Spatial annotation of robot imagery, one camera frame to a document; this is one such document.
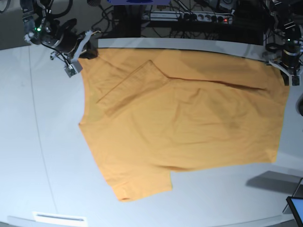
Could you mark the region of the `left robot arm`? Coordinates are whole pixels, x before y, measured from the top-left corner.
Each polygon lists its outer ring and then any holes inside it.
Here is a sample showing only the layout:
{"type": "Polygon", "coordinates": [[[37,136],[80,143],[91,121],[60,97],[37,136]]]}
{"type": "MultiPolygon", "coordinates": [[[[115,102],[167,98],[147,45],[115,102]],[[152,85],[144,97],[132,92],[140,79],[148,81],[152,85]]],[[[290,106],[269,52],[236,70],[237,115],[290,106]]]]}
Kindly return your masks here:
{"type": "Polygon", "coordinates": [[[287,86],[303,84],[303,16],[301,0],[262,0],[272,42],[265,44],[268,64],[279,69],[287,86]]]}

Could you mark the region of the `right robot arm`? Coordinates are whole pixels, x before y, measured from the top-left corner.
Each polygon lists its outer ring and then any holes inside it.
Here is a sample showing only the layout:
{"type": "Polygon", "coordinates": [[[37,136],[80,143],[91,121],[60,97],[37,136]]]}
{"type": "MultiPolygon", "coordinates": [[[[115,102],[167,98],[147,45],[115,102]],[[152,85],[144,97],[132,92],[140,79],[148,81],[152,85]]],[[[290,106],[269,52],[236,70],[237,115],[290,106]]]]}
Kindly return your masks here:
{"type": "Polygon", "coordinates": [[[52,12],[52,0],[21,0],[24,40],[30,44],[42,45],[51,49],[51,60],[58,58],[66,66],[81,59],[94,59],[97,49],[89,41],[99,29],[77,33],[74,27],[77,19],[72,18],[60,23],[59,18],[67,15],[73,5],[68,1],[67,8],[58,14],[52,12]]]}

